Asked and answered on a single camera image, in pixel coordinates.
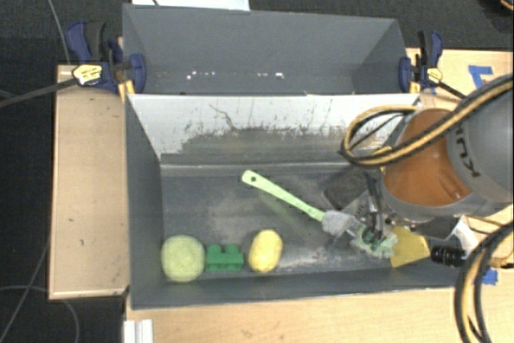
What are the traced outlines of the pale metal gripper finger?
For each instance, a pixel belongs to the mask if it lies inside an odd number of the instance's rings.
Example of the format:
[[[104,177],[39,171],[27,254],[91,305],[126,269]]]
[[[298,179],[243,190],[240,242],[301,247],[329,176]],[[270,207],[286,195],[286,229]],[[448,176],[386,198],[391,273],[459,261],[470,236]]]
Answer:
[[[327,223],[352,223],[354,221],[353,215],[338,210],[328,210],[325,213],[325,222]]]
[[[322,229],[329,235],[343,235],[351,226],[353,220],[324,220],[322,222]]]

